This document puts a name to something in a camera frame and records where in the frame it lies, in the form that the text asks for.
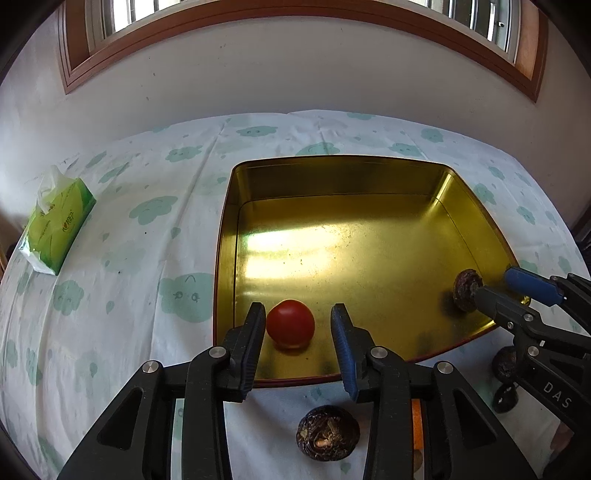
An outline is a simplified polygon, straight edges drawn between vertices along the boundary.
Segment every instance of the wooden window frame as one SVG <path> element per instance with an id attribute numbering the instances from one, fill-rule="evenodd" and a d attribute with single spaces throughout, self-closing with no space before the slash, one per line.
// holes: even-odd
<path id="1" fill-rule="evenodd" d="M 533 102 L 538 98 L 548 46 L 548 19 L 522 0 L 517 61 L 510 63 L 478 40 L 412 9 L 368 0 L 216 0 L 156 18 L 90 52 L 85 0 L 66 0 L 58 11 L 61 76 L 70 93 L 100 71 L 144 47 L 197 28 L 289 16 L 329 17 L 395 28 L 443 45 L 496 73 Z"/>

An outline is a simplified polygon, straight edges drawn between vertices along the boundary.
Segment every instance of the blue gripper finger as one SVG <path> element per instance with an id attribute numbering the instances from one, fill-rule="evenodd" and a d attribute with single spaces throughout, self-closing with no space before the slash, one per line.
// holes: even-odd
<path id="1" fill-rule="evenodd" d="M 548 307 L 560 305 L 564 299 L 556 284 L 520 267 L 511 267 L 505 272 L 505 283 L 511 290 Z"/>

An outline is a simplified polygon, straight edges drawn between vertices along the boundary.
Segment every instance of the window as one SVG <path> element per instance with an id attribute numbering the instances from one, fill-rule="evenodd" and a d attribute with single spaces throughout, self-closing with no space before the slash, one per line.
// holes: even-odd
<path id="1" fill-rule="evenodd" d="M 409 0 L 451 18 L 515 60 L 519 36 L 520 2 L 516 0 Z"/>
<path id="2" fill-rule="evenodd" d="M 437 42 L 537 100 L 548 20 L 530 0 L 65 0 L 59 10 L 66 93 L 141 48 L 249 18 L 343 18 Z"/>

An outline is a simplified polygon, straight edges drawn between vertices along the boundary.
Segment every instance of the tomato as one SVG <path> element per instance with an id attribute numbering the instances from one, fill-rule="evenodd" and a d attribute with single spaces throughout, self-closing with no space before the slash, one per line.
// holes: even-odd
<path id="1" fill-rule="evenodd" d="M 280 348 L 302 348 L 314 336 L 314 316 L 297 300 L 283 300 L 267 314 L 267 333 Z"/>

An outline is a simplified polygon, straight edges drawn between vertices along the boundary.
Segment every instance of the dried mushroom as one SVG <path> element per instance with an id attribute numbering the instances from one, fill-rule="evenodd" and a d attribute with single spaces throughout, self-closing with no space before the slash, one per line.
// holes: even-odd
<path id="1" fill-rule="evenodd" d="M 492 372 L 503 383 L 512 383 L 517 371 L 517 349 L 513 345 L 504 346 L 492 359 Z"/>
<path id="2" fill-rule="evenodd" d="M 463 312 L 474 312 L 474 295 L 482 287 L 482 277 L 471 268 L 461 271 L 453 283 L 453 303 Z"/>
<path id="3" fill-rule="evenodd" d="M 295 439 L 300 450 L 313 460 L 342 460 L 359 441 L 359 424 L 348 411 L 325 405 L 310 410 L 300 420 Z"/>
<path id="4" fill-rule="evenodd" d="M 501 385 L 492 400 L 492 409 L 497 413 L 507 413 L 513 410 L 519 401 L 517 389 L 512 383 Z"/>

